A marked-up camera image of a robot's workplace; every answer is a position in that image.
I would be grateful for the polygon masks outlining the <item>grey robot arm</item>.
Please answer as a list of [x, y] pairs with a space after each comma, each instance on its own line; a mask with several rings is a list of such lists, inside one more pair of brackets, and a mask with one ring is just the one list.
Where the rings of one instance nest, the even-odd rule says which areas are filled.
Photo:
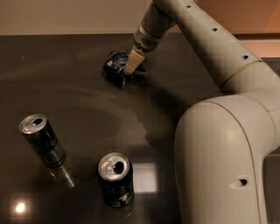
[[280, 78], [197, 0], [151, 0], [125, 67], [131, 74], [177, 25], [222, 95], [191, 106], [174, 139], [183, 224], [268, 224], [264, 159], [280, 145]]

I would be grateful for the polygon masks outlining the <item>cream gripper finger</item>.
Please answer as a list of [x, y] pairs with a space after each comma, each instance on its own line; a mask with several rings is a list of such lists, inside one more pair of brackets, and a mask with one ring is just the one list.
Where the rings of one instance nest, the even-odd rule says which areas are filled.
[[132, 75], [133, 72], [137, 69], [137, 67], [144, 61], [144, 53], [140, 50], [133, 49], [129, 53], [128, 60], [124, 67], [123, 72], [126, 75]]

